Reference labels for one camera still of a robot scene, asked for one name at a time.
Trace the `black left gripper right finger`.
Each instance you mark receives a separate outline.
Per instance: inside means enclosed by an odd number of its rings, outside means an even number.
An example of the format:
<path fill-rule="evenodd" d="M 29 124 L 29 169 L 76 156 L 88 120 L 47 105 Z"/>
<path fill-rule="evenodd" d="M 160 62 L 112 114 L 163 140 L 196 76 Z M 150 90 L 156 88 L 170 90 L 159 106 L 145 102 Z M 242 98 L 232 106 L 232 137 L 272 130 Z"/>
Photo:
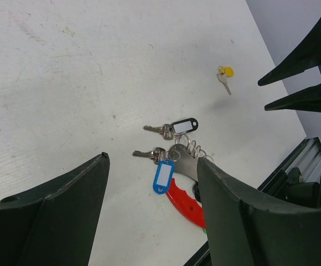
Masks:
<path fill-rule="evenodd" d="M 212 265 L 321 265 L 321 207 L 272 197 L 205 158 L 197 173 Z"/>

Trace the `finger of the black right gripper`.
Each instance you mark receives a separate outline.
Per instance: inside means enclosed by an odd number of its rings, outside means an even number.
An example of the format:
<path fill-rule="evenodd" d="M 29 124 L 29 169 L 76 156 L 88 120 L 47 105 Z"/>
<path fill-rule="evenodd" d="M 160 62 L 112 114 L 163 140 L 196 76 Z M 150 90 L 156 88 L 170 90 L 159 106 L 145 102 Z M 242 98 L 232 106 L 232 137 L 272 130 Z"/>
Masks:
<path fill-rule="evenodd" d="M 321 64 L 321 17 L 307 36 L 273 70 L 258 81 L 259 86 L 268 85 Z"/>
<path fill-rule="evenodd" d="M 321 112 L 321 84 L 308 87 L 265 106 L 265 111 L 274 110 Z"/>

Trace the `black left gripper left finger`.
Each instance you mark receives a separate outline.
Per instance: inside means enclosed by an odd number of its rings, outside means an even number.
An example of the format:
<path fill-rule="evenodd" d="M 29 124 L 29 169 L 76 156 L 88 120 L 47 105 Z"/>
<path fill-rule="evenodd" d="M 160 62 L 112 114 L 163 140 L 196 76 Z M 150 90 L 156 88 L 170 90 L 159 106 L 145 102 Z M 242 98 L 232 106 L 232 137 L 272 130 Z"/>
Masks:
<path fill-rule="evenodd" d="M 88 265 L 109 170 L 103 152 L 0 200 L 0 265 Z"/>

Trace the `keyring bunch with coloured tags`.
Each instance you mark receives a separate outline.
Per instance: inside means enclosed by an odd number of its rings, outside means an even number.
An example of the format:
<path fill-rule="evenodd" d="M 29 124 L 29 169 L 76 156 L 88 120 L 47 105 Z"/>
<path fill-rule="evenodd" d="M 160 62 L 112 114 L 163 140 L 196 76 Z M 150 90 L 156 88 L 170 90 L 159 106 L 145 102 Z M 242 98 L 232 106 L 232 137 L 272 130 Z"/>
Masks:
<path fill-rule="evenodd" d="M 188 133 L 196 131 L 198 127 L 199 123 L 193 117 L 162 126 L 144 125 L 144 130 L 158 133 L 164 140 L 173 140 L 174 145 L 169 150 L 156 147 L 149 152 L 134 151 L 132 156 L 152 160 L 157 165 L 153 180 L 154 192 L 166 195 L 182 216 L 206 230 L 203 208 L 199 204 L 197 164 L 198 158 L 211 157 L 200 145 L 196 144 L 196 141 L 188 137 Z M 178 187 L 174 177 L 175 173 L 194 181 L 194 197 L 190 197 L 185 190 Z"/>

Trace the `key with yellow tag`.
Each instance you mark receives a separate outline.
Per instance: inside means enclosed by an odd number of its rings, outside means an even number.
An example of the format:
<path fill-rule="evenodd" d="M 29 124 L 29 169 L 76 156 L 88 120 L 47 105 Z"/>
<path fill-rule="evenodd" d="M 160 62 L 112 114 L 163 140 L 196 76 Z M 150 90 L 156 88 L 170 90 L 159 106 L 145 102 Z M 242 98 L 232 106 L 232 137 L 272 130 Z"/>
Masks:
<path fill-rule="evenodd" d="M 230 66 L 219 66 L 218 73 L 217 73 L 217 78 L 219 82 L 223 84 L 225 87 L 227 93 L 231 95 L 230 88 L 227 83 L 227 79 L 231 78 L 234 76 L 234 70 Z"/>

